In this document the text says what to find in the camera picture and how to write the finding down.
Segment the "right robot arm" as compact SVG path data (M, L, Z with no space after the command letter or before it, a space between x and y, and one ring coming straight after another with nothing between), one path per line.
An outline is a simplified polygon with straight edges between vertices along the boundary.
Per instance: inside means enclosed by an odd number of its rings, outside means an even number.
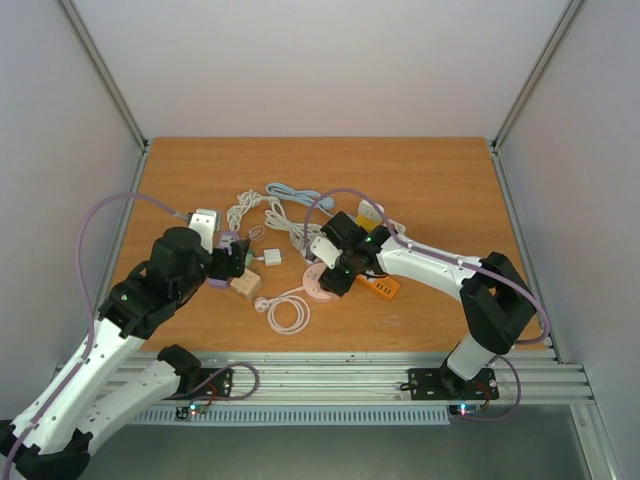
M508 353L537 313L535 298L506 256L455 255L416 243L388 223L368 231L340 212L307 252L324 263L319 284L336 296L349 292L358 276L372 274L416 281L461 304L468 333L437 377L447 399L461 399L473 389L483 367Z

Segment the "white cube socket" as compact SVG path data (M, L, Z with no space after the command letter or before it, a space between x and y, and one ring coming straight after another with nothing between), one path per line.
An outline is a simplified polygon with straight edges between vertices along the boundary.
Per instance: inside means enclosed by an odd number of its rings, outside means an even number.
M393 227L394 231L397 234L404 235L406 233L406 226L405 225L403 225L401 223L398 223L398 222L396 222L394 220L390 220L389 223Z

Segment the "beige cube socket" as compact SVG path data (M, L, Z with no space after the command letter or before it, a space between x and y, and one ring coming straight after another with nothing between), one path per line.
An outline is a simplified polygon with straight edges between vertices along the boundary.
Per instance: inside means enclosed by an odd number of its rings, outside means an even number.
M245 269L243 275L234 278L229 286L245 300L253 301L262 288L262 279L257 273L250 269Z

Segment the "yellow cube socket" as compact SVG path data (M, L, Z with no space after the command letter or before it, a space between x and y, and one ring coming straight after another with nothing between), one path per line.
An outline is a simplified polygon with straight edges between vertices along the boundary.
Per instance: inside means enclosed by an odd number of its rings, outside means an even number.
M371 232L374 228L380 225L381 222L381 218L369 218L362 214L358 214L355 219L355 223L359 227L364 228L367 232Z

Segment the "white plug adapter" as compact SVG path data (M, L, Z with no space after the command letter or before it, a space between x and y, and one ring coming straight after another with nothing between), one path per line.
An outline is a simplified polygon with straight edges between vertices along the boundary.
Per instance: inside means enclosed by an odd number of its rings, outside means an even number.
M370 203L367 200L361 200L358 205L358 215L368 220L380 223L384 214L384 207L373 202Z

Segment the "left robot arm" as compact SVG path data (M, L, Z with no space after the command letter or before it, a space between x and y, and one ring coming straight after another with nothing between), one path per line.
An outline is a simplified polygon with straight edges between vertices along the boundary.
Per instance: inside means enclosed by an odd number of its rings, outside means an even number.
M186 227L166 230L151 256L109 292L76 353L43 393L1 424L4 479L76 479L91 457L137 414L168 398L189 398L207 380L179 345L105 397L110 377L209 279L239 278L250 242L207 250Z

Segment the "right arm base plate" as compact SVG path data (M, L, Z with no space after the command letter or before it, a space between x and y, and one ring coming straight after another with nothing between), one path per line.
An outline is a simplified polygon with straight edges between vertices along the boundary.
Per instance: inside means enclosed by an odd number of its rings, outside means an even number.
M464 380L441 368L412 368L407 371L407 381L400 385L411 399L418 400L497 400L500 393L495 372L482 368L471 380Z

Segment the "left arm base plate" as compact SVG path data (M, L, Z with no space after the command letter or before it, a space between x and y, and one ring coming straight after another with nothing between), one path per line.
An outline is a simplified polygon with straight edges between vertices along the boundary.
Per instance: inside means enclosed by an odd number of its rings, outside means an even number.
M202 368L189 390L179 394L178 399L210 399L211 396L229 398L231 395L234 369Z

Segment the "white usb charger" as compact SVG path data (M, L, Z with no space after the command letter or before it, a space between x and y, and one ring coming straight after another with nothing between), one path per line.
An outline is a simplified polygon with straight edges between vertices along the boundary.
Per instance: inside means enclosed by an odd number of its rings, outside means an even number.
M279 248L269 248L263 251L263 262L267 267L279 266L284 260L284 254Z

